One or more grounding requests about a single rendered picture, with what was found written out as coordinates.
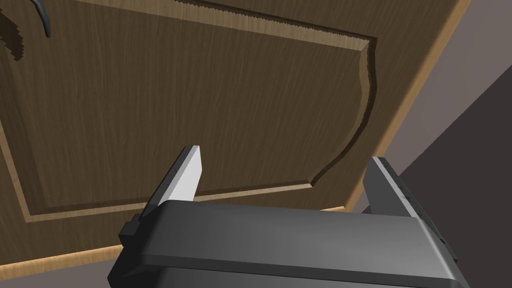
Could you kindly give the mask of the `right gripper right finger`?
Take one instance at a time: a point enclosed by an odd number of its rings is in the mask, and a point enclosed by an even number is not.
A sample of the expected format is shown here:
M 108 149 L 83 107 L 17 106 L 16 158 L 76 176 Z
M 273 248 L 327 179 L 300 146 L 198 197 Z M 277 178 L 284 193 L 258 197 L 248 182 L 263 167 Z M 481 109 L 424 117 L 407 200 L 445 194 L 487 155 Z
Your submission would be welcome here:
M 374 214 L 419 218 L 440 238 L 434 222 L 384 157 L 370 158 L 363 187 Z

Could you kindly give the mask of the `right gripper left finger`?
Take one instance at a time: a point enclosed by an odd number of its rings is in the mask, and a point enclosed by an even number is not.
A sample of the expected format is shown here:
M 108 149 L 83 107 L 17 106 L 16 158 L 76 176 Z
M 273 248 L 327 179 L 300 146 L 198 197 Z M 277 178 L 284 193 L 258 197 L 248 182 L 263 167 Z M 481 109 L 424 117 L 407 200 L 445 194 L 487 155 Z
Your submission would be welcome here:
M 202 174 L 201 152 L 198 145 L 185 146 L 151 195 L 141 218 L 146 217 L 168 200 L 192 201 Z

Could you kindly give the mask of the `brown wooden door leaf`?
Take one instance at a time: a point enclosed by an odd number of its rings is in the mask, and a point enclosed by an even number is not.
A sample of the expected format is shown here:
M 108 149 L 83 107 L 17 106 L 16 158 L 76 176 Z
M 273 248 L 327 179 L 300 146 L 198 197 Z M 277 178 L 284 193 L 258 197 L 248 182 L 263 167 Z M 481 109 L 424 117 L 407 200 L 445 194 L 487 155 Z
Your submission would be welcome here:
M 184 146 L 197 201 L 348 212 L 471 0 L 0 0 L 0 281 L 116 258 Z

